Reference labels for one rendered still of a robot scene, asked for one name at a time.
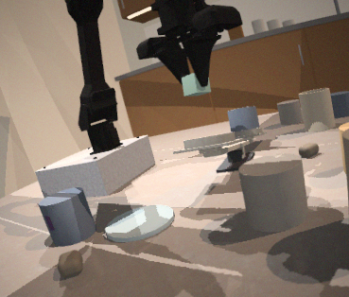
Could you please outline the tan rounded pebble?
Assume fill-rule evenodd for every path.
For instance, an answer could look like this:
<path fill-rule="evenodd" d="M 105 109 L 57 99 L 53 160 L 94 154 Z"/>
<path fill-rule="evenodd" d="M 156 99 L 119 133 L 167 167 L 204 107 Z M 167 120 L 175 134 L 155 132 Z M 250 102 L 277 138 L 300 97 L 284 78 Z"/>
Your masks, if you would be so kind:
<path fill-rule="evenodd" d="M 58 262 L 58 271 L 60 275 L 67 278 L 81 273 L 83 269 L 82 260 L 82 255 L 77 250 L 61 254 Z"/>
<path fill-rule="evenodd" d="M 299 154 L 301 156 L 309 157 L 313 154 L 317 154 L 319 152 L 319 145 L 316 143 L 306 143 L 299 147 Z"/>

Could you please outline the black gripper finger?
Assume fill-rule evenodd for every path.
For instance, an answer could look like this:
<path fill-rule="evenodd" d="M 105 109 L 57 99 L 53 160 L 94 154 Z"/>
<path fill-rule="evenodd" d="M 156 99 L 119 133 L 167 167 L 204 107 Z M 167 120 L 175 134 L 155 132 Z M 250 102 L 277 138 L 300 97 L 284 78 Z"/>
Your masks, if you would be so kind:
<path fill-rule="evenodd" d="M 211 51 L 220 38 L 221 35 L 201 35 L 182 42 L 185 54 L 201 87 L 208 85 Z"/>
<path fill-rule="evenodd" d="M 161 63 L 170 70 L 174 77 L 183 85 L 182 78 L 190 75 L 190 69 L 185 50 L 162 50 L 153 55 L 154 59 L 160 59 Z"/>

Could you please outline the pale grey round dish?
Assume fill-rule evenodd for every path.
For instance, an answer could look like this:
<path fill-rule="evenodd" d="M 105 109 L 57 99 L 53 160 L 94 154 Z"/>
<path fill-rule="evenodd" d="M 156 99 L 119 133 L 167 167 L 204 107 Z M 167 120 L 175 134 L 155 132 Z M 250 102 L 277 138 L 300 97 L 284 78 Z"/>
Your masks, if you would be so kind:
<path fill-rule="evenodd" d="M 155 236 L 174 220 L 174 211 L 166 205 L 148 205 L 115 217 L 106 226 L 108 239 L 129 242 Z"/>

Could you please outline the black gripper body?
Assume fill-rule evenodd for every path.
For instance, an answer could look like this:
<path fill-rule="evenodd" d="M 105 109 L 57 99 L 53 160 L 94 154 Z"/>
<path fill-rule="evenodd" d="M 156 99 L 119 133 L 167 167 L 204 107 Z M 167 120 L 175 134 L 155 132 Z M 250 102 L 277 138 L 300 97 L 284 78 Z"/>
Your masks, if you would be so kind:
<path fill-rule="evenodd" d="M 158 10 L 162 24 L 157 28 L 158 35 L 166 36 L 141 42 L 136 48 L 139 60 L 154 58 L 162 50 L 182 49 L 180 43 L 189 38 L 218 35 L 218 26 L 226 30 L 242 26 L 240 13 L 234 7 L 212 5 L 196 12 L 196 1 L 155 0 L 150 5 L 152 11 Z"/>

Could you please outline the tan cylinder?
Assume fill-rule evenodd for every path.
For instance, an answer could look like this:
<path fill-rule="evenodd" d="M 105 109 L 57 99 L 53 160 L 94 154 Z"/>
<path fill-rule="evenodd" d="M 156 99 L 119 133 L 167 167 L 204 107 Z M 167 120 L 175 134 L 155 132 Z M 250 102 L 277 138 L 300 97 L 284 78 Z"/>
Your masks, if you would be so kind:
<path fill-rule="evenodd" d="M 344 173 L 346 173 L 346 166 L 345 166 L 345 160 L 344 160 L 344 148 L 343 148 L 343 143 L 342 143 L 342 133 L 344 131 L 346 131 L 347 129 L 349 129 L 349 123 L 346 123 L 346 124 L 342 124 L 340 127 L 339 127 L 339 131 L 340 131 L 340 145 L 341 145 L 341 152 L 342 152 L 342 163 L 343 163 L 343 171 Z"/>

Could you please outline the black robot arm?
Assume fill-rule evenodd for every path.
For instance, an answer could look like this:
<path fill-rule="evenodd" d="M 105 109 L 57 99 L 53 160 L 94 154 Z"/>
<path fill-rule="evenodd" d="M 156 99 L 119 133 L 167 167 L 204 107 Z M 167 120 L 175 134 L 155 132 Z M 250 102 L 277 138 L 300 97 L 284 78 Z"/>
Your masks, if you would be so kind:
<path fill-rule="evenodd" d="M 79 52 L 84 76 L 79 112 L 79 128 L 87 131 L 93 152 L 90 155 L 115 149 L 120 142 L 112 122 L 118 121 L 115 89 L 104 78 L 98 17 L 103 0 L 64 0 L 67 11 L 77 23 Z M 106 121 L 97 123 L 100 120 Z"/>

